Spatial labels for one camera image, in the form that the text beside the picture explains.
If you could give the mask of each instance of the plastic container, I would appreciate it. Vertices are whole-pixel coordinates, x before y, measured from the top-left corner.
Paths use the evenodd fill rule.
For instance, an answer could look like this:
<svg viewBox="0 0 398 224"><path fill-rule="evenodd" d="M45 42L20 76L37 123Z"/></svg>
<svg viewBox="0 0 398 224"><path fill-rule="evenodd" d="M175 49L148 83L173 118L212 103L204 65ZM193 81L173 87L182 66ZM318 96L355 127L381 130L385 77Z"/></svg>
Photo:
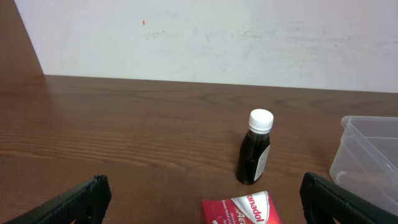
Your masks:
<svg viewBox="0 0 398 224"><path fill-rule="evenodd" d="M398 215L398 118L346 116L333 181Z"/></svg>

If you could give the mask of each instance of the bottle label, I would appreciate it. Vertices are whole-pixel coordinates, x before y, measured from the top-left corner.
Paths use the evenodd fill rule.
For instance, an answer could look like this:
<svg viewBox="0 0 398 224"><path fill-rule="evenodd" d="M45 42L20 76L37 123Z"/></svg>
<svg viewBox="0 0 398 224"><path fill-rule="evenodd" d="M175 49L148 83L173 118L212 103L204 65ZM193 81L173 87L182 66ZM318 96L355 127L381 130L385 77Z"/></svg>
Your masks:
<svg viewBox="0 0 398 224"><path fill-rule="evenodd" d="M271 145L269 145L264 152L262 152L260 158L259 158L259 163L257 164L257 169L256 169L256 174L254 176L254 181L256 181L264 171L264 168L266 167L266 162L267 162L267 157L268 157L268 152L269 148Z"/></svg>

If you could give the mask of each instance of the dark glass bottle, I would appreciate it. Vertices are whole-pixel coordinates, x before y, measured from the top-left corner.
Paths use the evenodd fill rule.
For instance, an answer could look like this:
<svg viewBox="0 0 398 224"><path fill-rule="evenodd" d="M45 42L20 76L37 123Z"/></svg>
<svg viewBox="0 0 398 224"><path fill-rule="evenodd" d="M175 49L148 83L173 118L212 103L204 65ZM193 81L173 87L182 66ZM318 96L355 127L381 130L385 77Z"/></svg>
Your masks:
<svg viewBox="0 0 398 224"><path fill-rule="evenodd" d="M249 131L239 153L237 179L242 184L254 184L264 171L270 149L269 131L274 117L266 110L252 111Z"/></svg>

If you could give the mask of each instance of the wooden table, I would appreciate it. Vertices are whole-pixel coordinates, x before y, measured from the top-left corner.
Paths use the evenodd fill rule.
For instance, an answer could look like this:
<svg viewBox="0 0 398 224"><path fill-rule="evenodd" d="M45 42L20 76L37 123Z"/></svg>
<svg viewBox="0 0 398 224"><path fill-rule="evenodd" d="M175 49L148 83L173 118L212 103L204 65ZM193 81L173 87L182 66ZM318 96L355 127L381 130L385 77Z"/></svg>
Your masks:
<svg viewBox="0 0 398 224"><path fill-rule="evenodd" d="M398 116L398 95L46 76L0 94L0 222L95 174L113 193L103 223L199 223L201 199L268 190L305 223L305 172L329 178L346 115ZM275 116L258 183L234 176L249 113Z"/></svg>

